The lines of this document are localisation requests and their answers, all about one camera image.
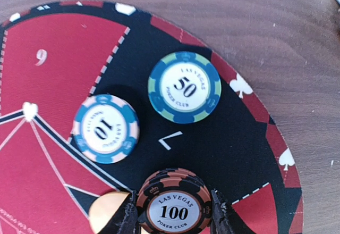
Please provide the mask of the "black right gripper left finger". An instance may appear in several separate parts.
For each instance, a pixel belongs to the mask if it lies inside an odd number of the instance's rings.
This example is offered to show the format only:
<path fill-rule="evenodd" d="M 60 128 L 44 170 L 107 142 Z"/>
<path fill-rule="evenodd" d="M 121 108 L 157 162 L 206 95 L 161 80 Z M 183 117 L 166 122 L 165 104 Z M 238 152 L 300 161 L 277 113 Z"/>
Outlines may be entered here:
<path fill-rule="evenodd" d="M 136 191 L 111 193 L 108 200 L 110 218 L 102 233 L 139 233 L 136 202 Z"/>

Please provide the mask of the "green chips stack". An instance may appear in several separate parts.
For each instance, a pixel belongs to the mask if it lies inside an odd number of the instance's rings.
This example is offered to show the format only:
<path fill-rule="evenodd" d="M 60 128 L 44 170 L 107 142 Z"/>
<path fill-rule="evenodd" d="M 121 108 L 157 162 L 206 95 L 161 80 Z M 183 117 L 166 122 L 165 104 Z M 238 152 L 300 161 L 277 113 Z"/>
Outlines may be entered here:
<path fill-rule="evenodd" d="M 219 103 L 220 76 L 213 64 L 194 52 L 162 57 L 148 78 L 149 101 L 162 117 L 179 124 L 199 122 Z"/>

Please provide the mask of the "orange big blind button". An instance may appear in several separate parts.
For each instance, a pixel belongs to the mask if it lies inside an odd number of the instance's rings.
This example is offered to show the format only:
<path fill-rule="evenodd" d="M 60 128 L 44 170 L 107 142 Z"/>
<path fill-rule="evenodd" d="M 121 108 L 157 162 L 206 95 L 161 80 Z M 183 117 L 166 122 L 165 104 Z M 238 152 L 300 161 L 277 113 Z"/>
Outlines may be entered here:
<path fill-rule="evenodd" d="M 89 224 L 94 233 L 99 233 L 109 222 L 129 193 L 112 191 L 98 197 L 89 209 Z"/>

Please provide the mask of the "red black chips stack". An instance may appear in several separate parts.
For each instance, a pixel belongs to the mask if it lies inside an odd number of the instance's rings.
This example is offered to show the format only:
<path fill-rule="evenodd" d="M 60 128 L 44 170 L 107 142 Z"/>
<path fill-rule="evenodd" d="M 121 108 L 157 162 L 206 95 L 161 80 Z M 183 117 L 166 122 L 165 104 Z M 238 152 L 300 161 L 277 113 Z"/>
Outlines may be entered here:
<path fill-rule="evenodd" d="M 148 233 L 201 233 L 211 222 L 211 193 L 195 173 L 168 168 L 145 180 L 137 210 Z"/>

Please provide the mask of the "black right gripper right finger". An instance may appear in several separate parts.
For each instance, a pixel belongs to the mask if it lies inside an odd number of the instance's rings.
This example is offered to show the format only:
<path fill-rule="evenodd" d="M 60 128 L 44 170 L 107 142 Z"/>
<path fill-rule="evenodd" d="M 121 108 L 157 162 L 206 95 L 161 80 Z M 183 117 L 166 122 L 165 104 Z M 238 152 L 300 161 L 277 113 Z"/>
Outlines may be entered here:
<path fill-rule="evenodd" d="M 211 233 L 255 234 L 236 213 L 220 191 L 216 189 L 211 190 L 211 197 Z"/>

